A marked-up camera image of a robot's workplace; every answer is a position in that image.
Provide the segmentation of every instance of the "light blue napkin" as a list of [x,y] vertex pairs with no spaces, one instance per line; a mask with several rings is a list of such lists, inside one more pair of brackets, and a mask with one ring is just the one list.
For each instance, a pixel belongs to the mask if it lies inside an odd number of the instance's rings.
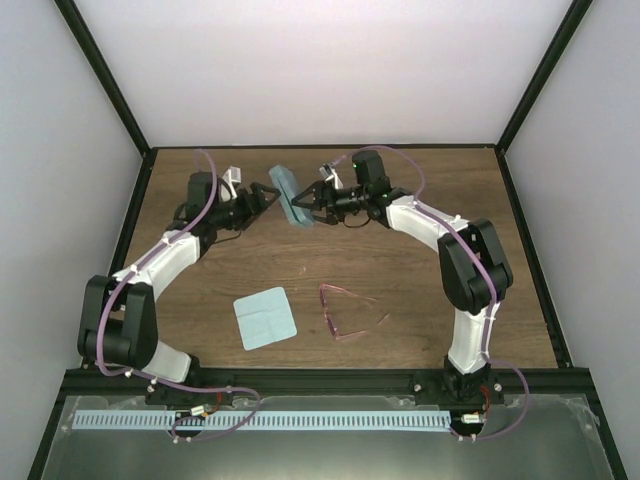
[[284,288],[239,298],[233,302],[245,350],[264,347],[298,333]]
[[300,193],[300,187],[293,172],[282,165],[276,165],[269,170],[273,186],[280,190],[280,205],[291,225],[312,227],[314,223],[311,212],[306,208],[294,207],[291,200]]

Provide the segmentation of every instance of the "wooden table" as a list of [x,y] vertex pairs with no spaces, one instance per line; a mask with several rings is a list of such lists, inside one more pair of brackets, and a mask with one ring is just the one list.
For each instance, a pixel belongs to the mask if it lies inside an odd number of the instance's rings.
[[[269,168],[291,169],[301,187],[319,179],[318,168],[345,153],[330,149],[211,150],[218,170],[242,168],[243,184],[271,185]],[[498,231],[514,273],[494,324],[491,354],[522,367],[554,367],[531,274],[509,206],[495,154],[490,149],[410,149],[426,176],[422,200],[446,213],[474,220],[485,217]],[[392,184],[416,189],[419,177],[401,157],[383,153]],[[195,171],[192,150],[161,150],[151,175],[127,257],[127,265],[148,250],[186,198]],[[200,162],[206,168],[206,161]],[[355,183],[350,162],[339,168]],[[363,217],[350,218],[355,225]],[[231,235],[223,232],[221,238]],[[324,321],[321,283],[373,297],[364,302],[331,295],[338,328],[372,328],[336,341]],[[234,300],[284,287],[297,335],[245,351],[233,310]],[[160,338],[198,356],[205,366],[318,368],[440,368],[451,344],[453,307],[442,291],[437,255],[408,235],[379,224],[360,229],[315,224],[290,225],[274,204],[239,239],[213,246],[183,272],[158,300]]]

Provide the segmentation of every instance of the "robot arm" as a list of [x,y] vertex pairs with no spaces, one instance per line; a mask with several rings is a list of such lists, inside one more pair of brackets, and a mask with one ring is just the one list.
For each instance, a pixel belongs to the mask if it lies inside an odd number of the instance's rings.
[[[292,203],[325,212],[325,216],[314,214],[314,218],[329,225],[344,222],[347,215],[364,210],[371,220],[407,233],[438,253],[444,291],[455,309],[453,342],[445,358],[445,383],[457,397],[477,391],[478,383],[489,368],[482,344],[491,295],[468,254],[441,222],[458,232],[479,257],[500,302],[513,283],[513,275],[495,229],[487,220],[470,223],[460,216],[452,217],[416,202],[404,189],[391,187],[382,159],[375,151],[354,155],[353,167],[357,186],[343,188],[333,166],[325,165],[320,169],[325,180],[313,183]],[[494,306],[492,316],[498,306]]]
[[[96,358],[98,325],[107,298],[118,284],[126,281],[112,309],[124,311],[124,318],[120,321],[110,315],[107,321],[103,340],[105,361],[176,383],[185,381],[190,370],[198,367],[195,357],[158,339],[156,300],[183,270],[215,245],[219,230],[246,230],[280,196],[277,189],[259,183],[252,183],[250,191],[237,189],[240,170],[234,167],[217,181],[219,188],[212,207],[190,232],[176,238],[204,209],[213,188],[210,172],[191,176],[187,201],[178,208],[173,222],[149,252],[111,277],[96,275],[88,282],[78,334],[81,355]],[[273,196],[267,199],[265,193]],[[153,257],[143,262],[149,255]]]

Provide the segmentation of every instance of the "purple wire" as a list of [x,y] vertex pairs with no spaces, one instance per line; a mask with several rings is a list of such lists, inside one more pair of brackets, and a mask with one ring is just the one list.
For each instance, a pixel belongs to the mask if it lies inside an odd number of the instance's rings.
[[[483,324],[483,327],[482,327],[482,339],[480,341],[480,349],[481,349],[482,358],[485,360],[485,362],[487,362],[487,363],[489,363],[491,365],[502,365],[502,366],[508,367],[511,370],[513,370],[516,373],[516,375],[518,375],[520,380],[522,381],[522,386],[524,387],[524,408],[522,409],[522,413],[520,413],[520,416],[516,419],[516,421],[513,422],[508,427],[504,428],[503,430],[500,430],[499,432],[495,432],[495,433],[492,433],[490,435],[486,435],[486,436],[483,436],[483,437],[477,437],[475,440],[490,440],[490,439],[493,439],[493,438],[500,437],[500,436],[512,431],[514,428],[516,428],[518,425],[520,425],[520,423],[522,423],[522,420],[526,416],[527,410],[529,409],[529,384],[527,383],[527,379],[525,378],[525,376],[522,373],[522,371],[518,367],[516,367],[514,364],[512,364],[510,362],[507,362],[505,360],[497,360],[497,359],[493,359],[493,358],[489,357],[489,330],[491,329],[491,319],[493,318],[493,310],[494,310],[496,304],[498,303],[498,292],[496,291],[496,287],[495,287],[493,281],[491,280],[491,277],[489,276],[489,273],[487,272],[486,268],[484,268],[484,265],[482,265],[482,263],[480,262],[480,259],[478,259],[478,257],[476,257],[475,253],[473,253],[473,250],[471,250],[471,247],[469,247],[469,245],[467,245],[467,243],[460,236],[460,234],[456,231],[456,229],[453,228],[448,222],[444,221],[443,219],[441,219],[437,215],[434,215],[433,213],[423,209],[420,206],[419,197],[420,197],[420,194],[422,193],[422,191],[424,190],[424,187],[425,187],[424,173],[422,172],[422,169],[420,168],[420,166],[415,162],[415,160],[413,160],[407,154],[405,154],[404,152],[401,152],[400,150],[397,150],[395,148],[387,147],[386,145],[370,145],[370,146],[367,146],[367,147],[359,148],[359,149],[354,150],[354,151],[352,151],[350,153],[347,153],[345,155],[342,155],[341,157],[338,157],[333,162],[331,162],[331,164],[333,166],[336,166],[340,162],[345,160],[347,157],[350,157],[350,156],[354,155],[355,153],[362,152],[362,151],[365,151],[365,150],[377,150],[377,149],[388,150],[388,151],[397,153],[401,157],[403,157],[406,160],[408,160],[409,163],[411,163],[411,165],[413,165],[418,170],[418,172],[420,173],[420,188],[418,188],[418,190],[416,190],[416,192],[414,193],[414,196],[413,196],[413,205],[415,206],[416,210],[418,212],[422,213],[423,215],[427,216],[431,220],[433,220],[433,221],[439,223],[440,225],[442,225],[453,236],[453,238],[456,240],[456,242],[458,242],[460,244],[462,249],[469,256],[469,258],[473,262],[474,266],[476,267],[476,269],[478,270],[478,272],[480,273],[480,275],[482,276],[484,281],[487,282],[487,285],[489,286],[489,293],[491,294],[491,300],[489,301],[489,305],[487,305],[487,313],[485,314],[484,324]],[[462,435],[460,435],[458,432],[456,432],[453,429],[451,429],[451,433],[453,433],[458,438],[462,438],[464,440],[475,441],[472,437],[462,436]]]
[[368,150],[387,150],[389,152],[393,152],[393,153],[396,153],[396,154],[400,155],[402,158],[407,160],[411,165],[413,165],[414,168],[420,174],[420,187],[418,188],[418,190],[416,190],[414,195],[415,195],[415,198],[418,198],[420,196],[420,194],[422,193],[422,191],[424,190],[424,187],[426,185],[426,180],[424,178],[424,173],[423,173],[422,169],[420,168],[420,165],[418,165],[413,158],[411,158],[409,155],[407,155],[406,153],[404,153],[401,150],[398,150],[396,148],[387,147],[386,145],[368,145],[366,147],[358,148],[357,150],[353,150],[352,152],[349,152],[349,153],[347,153],[345,155],[342,155],[341,157],[336,158],[335,160],[333,160],[331,162],[331,165],[335,167],[340,162],[345,160],[347,157],[352,157],[353,155],[355,155],[358,152],[364,152],[364,151],[368,151]]
[[[217,170],[216,170],[216,165],[213,161],[213,159],[211,158],[211,155],[209,155],[208,152],[206,152],[205,150],[202,149],[197,149],[196,150],[199,153],[202,153],[207,161],[209,162],[209,166],[211,167],[211,175],[213,176],[214,179],[217,178]],[[180,238],[182,238],[184,235],[186,235],[187,233],[189,233],[191,231],[191,229],[193,227],[195,227],[198,222],[200,222],[200,220],[202,220],[202,218],[209,212],[209,209],[211,208],[211,206],[213,205],[213,201],[215,200],[216,197],[216,190],[218,187],[218,182],[214,181],[212,184],[212,188],[211,188],[211,193],[209,194],[209,198],[207,199],[207,203],[205,204],[204,208],[202,209],[202,211],[196,216],[196,218],[194,218],[189,224],[187,224],[186,227],[184,227],[182,230],[180,230],[178,233],[176,233],[175,235],[173,235],[171,238],[169,238],[168,243],[161,243],[159,245],[157,245],[155,248],[153,248],[142,260],[140,260],[140,262],[138,264],[136,264],[136,270],[140,270],[143,267],[145,267],[147,264],[149,264],[149,262],[151,262],[157,255],[159,255],[162,251],[164,251],[165,248],[167,248],[169,246],[169,244],[176,242],[177,240],[179,240]],[[251,388],[244,388],[244,387],[221,387],[221,388],[197,388],[197,387],[189,387],[186,385],[182,385],[179,383],[175,383],[175,382],[171,382],[169,380],[165,380],[163,378],[155,378],[153,375],[149,375],[148,373],[144,373],[141,372],[139,370],[134,370],[128,367],[125,368],[118,368],[115,370],[109,370],[107,369],[105,363],[104,363],[104,334],[105,334],[105,330],[107,327],[107,321],[109,319],[109,313],[111,312],[111,309],[113,308],[114,303],[116,302],[116,299],[118,298],[118,296],[120,295],[120,293],[122,292],[122,290],[124,289],[124,287],[127,285],[127,283],[129,282],[129,280],[131,280],[134,276],[136,275],[135,271],[131,271],[129,273],[127,273],[124,278],[116,285],[116,287],[113,289],[113,291],[111,292],[111,294],[109,295],[109,298],[107,299],[107,302],[105,303],[104,309],[102,310],[102,315],[100,316],[100,323],[98,324],[98,334],[97,334],[97,340],[96,340],[96,365],[98,365],[98,369],[100,370],[100,372],[103,375],[106,375],[108,377],[115,377],[117,375],[122,375],[123,373],[127,372],[127,371],[131,371],[134,375],[137,375],[139,377],[142,378],[146,378],[148,380],[156,380],[158,383],[161,383],[163,385],[166,385],[168,387],[171,388],[175,388],[177,390],[182,390],[185,392],[190,392],[190,393],[233,393],[233,392],[238,392],[238,393],[249,393],[251,395],[253,395],[256,399],[256,407],[255,409],[253,409],[251,411],[251,413],[249,413],[249,415],[247,415],[242,421],[238,422],[236,425],[234,425],[233,427],[225,430],[224,432],[220,432],[217,433],[216,435],[213,436],[207,436],[207,437],[200,437],[198,436],[198,441],[202,441],[202,440],[210,440],[212,438],[217,438],[217,437],[221,437],[223,435],[227,435],[231,432],[234,432],[235,430],[237,430],[238,428],[240,428],[241,426],[243,426],[245,423],[247,423],[249,420],[251,420],[251,418],[253,418],[255,416],[255,414],[258,412],[258,408],[260,406],[260,395],[258,394],[258,392],[256,392],[255,390],[251,389]],[[172,428],[172,433],[175,433],[175,426],[177,426],[177,422],[176,425],[174,425],[174,428]]]
[[[216,165],[213,159],[211,158],[211,155],[209,155],[208,152],[202,149],[198,149],[196,151],[202,153],[207,158],[207,161],[209,162],[209,166],[211,167],[211,175],[213,176],[214,179],[217,178]],[[179,231],[178,233],[173,235],[171,238],[169,238],[168,243],[161,243],[157,245],[153,250],[151,250],[136,265],[136,270],[140,270],[144,268],[156,256],[158,256],[161,252],[163,252],[164,249],[167,248],[170,243],[173,243],[179,240],[182,236],[189,233],[191,229],[195,227],[200,220],[202,220],[202,218],[209,212],[211,205],[213,205],[213,201],[216,196],[217,187],[218,187],[218,182],[216,181],[212,182],[211,194],[209,195],[209,198],[207,199],[207,203],[205,204],[204,208],[196,216],[196,218],[194,218],[181,231]],[[104,333],[107,328],[107,320],[109,319],[109,313],[113,308],[113,304],[116,302],[118,296],[120,295],[124,287],[127,285],[129,280],[131,280],[135,275],[136,275],[136,272],[134,271],[129,272],[127,275],[125,275],[122,281],[118,283],[118,285],[116,285],[116,288],[114,288],[111,294],[109,295],[109,298],[107,299],[107,303],[105,304],[104,309],[102,310],[102,315],[100,316],[100,323],[98,324],[98,338],[96,341],[96,364],[98,365],[98,369],[100,370],[100,372],[102,372],[103,375],[106,375],[108,377],[115,377],[117,375],[121,375],[128,370],[127,368],[120,368],[116,370],[108,370],[106,368],[104,364]]]

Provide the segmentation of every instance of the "purple cable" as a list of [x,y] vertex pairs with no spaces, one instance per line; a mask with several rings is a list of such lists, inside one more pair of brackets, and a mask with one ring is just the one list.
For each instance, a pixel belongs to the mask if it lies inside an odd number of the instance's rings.
[[409,155],[407,155],[406,153],[396,149],[396,148],[391,148],[391,147],[387,147],[386,145],[369,145],[366,147],[361,147],[358,148],[357,150],[353,150],[345,155],[342,155],[341,157],[336,158],[335,160],[333,160],[331,162],[332,166],[337,166],[340,162],[342,162],[343,160],[345,160],[347,157],[352,157],[353,155],[355,155],[358,152],[364,152],[367,150],[387,150],[389,152],[393,152],[396,153],[398,155],[400,155],[402,158],[404,158],[405,160],[407,160],[411,165],[414,166],[414,168],[416,170],[418,170],[418,173],[420,174],[420,187],[418,188],[418,190],[416,190],[416,193],[414,193],[415,198],[418,198],[420,196],[420,194],[422,193],[422,191],[424,190],[424,187],[426,185],[426,180],[424,178],[424,173],[422,172],[422,169],[420,168],[420,165],[418,165],[416,163],[416,161],[411,158]]
[[[213,176],[214,179],[217,178],[217,171],[216,171],[216,165],[213,161],[213,159],[211,158],[211,155],[209,155],[208,152],[202,150],[202,149],[197,149],[197,152],[202,153],[206,158],[207,161],[209,162],[209,166],[211,167],[211,175]],[[153,250],[151,250],[142,260],[140,260],[140,262],[138,264],[136,264],[136,268],[135,270],[139,270],[143,267],[145,267],[147,264],[149,264],[149,262],[151,262],[157,255],[159,255],[162,251],[164,251],[165,248],[167,248],[169,246],[169,244],[179,240],[180,238],[182,238],[184,235],[186,235],[187,233],[189,233],[191,231],[191,229],[193,227],[195,227],[198,222],[200,220],[202,220],[202,218],[207,214],[207,212],[209,211],[209,209],[211,208],[211,205],[213,205],[213,201],[215,200],[216,197],[216,190],[218,187],[218,182],[213,182],[213,186],[211,188],[211,193],[209,194],[209,198],[207,199],[207,203],[205,204],[204,208],[202,209],[202,211],[196,216],[196,218],[194,218],[186,227],[184,227],[182,230],[180,230],[178,233],[176,233],[175,235],[173,235],[171,238],[169,238],[168,243],[161,243],[159,245],[157,245]],[[221,437],[223,435],[226,435],[228,433],[234,432],[235,430],[237,430],[238,428],[240,428],[242,425],[244,425],[245,423],[247,423],[249,420],[251,420],[251,418],[253,418],[255,416],[255,414],[258,412],[258,408],[260,406],[260,395],[258,394],[258,392],[256,392],[255,390],[251,389],[251,388],[244,388],[244,387],[221,387],[221,388],[197,388],[197,387],[188,387],[186,385],[181,385],[179,383],[174,383],[171,382],[169,380],[165,380],[163,378],[155,378],[152,375],[149,375],[148,373],[144,373],[138,370],[133,370],[131,368],[119,368],[116,370],[109,370],[107,369],[105,363],[104,363],[104,333],[107,327],[107,321],[109,319],[109,312],[111,312],[111,309],[113,308],[113,305],[116,301],[116,299],[118,298],[118,296],[120,295],[120,293],[122,292],[122,290],[124,289],[125,285],[129,282],[129,280],[131,280],[135,275],[136,275],[136,271],[131,271],[129,273],[127,273],[124,278],[118,283],[118,285],[116,285],[116,287],[113,289],[113,291],[111,292],[111,294],[109,295],[109,298],[107,299],[107,302],[105,303],[104,309],[102,310],[102,315],[100,316],[100,323],[98,324],[98,334],[97,334],[97,339],[96,339],[96,365],[98,365],[98,369],[100,370],[100,372],[103,375],[106,375],[108,377],[115,377],[117,375],[122,375],[123,373],[127,372],[127,371],[131,371],[134,375],[137,375],[139,377],[142,378],[146,378],[148,380],[156,380],[158,383],[161,383],[163,385],[166,385],[168,387],[171,388],[175,388],[177,390],[182,390],[185,392],[191,392],[191,393],[232,393],[232,392],[239,392],[239,393],[249,393],[251,395],[253,395],[256,399],[256,408],[251,411],[251,413],[249,413],[249,415],[247,415],[242,421],[240,421],[239,423],[237,423],[236,425],[234,425],[233,427],[225,430],[224,432],[220,432],[214,436],[210,436],[210,437],[202,437],[199,439],[199,441],[201,440],[208,440],[211,438],[217,438],[217,437]]]
[[487,362],[487,363],[489,363],[491,365],[503,365],[505,367],[508,367],[511,370],[513,370],[516,373],[516,375],[518,375],[518,377],[522,381],[522,386],[524,387],[524,408],[522,409],[522,413],[520,414],[520,416],[517,418],[517,420],[515,422],[513,422],[511,425],[509,425],[505,429],[500,430],[499,432],[495,432],[495,433],[492,433],[490,435],[486,435],[484,437],[477,437],[476,439],[473,439],[472,437],[462,436],[462,435],[460,435],[458,432],[456,432],[453,429],[451,429],[451,433],[453,435],[455,435],[456,437],[458,437],[458,438],[462,438],[463,440],[471,440],[471,441],[490,440],[490,439],[493,439],[493,438],[500,437],[500,436],[512,431],[514,428],[516,428],[518,425],[520,425],[520,423],[522,423],[522,420],[526,416],[527,410],[529,409],[529,384],[527,383],[527,379],[525,378],[524,374],[514,364],[512,364],[510,362],[507,362],[507,361],[504,361],[504,360],[495,360],[495,359],[489,357],[489,330],[491,329],[491,319],[493,318],[492,317],[493,310],[494,310],[496,304],[498,303],[498,293],[496,291],[496,287],[495,287],[493,281],[491,280],[491,277],[489,276],[489,273],[487,272],[486,268],[484,268],[484,265],[482,265],[482,263],[480,262],[478,257],[476,257],[476,255],[473,253],[473,250],[471,250],[469,245],[467,245],[467,243],[463,240],[463,238],[460,236],[460,234],[448,222],[444,221],[440,217],[432,214],[431,212],[423,209],[420,206],[419,197],[420,197],[420,194],[422,193],[422,191],[424,190],[424,187],[425,187],[424,173],[422,172],[422,169],[420,168],[420,166],[415,162],[415,160],[413,160],[407,154],[405,154],[404,152],[401,152],[400,150],[397,150],[395,148],[387,147],[386,145],[370,145],[370,146],[367,146],[367,147],[358,148],[357,150],[354,150],[354,151],[349,152],[349,153],[347,153],[345,155],[342,155],[341,157],[336,158],[333,162],[331,162],[331,165],[336,166],[340,162],[345,160],[347,157],[350,157],[350,156],[354,155],[355,153],[362,152],[362,151],[365,151],[365,150],[377,150],[377,149],[388,150],[388,151],[397,153],[401,157],[403,157],[406,160],[408,160],[409,163],[411,163],[411,165],[413,165],[418,170],[418,172],[420,173],[420,180],[421,180],[420,188],[418,188],[418,190],[416,190],[416,192],[413,195],[413,205],[415,206],[416,210],[418,212],[422,213],[423,215],[427,216],[431,220],[433,220],[433,221],[439,223],[440,225],[442,225],[453,236],[453,238],[456,240],[456,242],[458,242],[460,244],[462,249],[469,256],[469,258],[473,262],[474,266],[476,267],[476,269],[478,270],[478,272],[480,273],[480,275],[482,276],[484,281],[487,282],[487,285],[489,286],[489,293],[491,294],[491,300],[489,301],[489,305],[487,305],[487,313],[485,314],[485,320],[484,320],[484,324],[483,324],[483,327],[482,327],[482,339],[480,341],[480,349],[481,349],[482,358],[485,360],[485,362]]

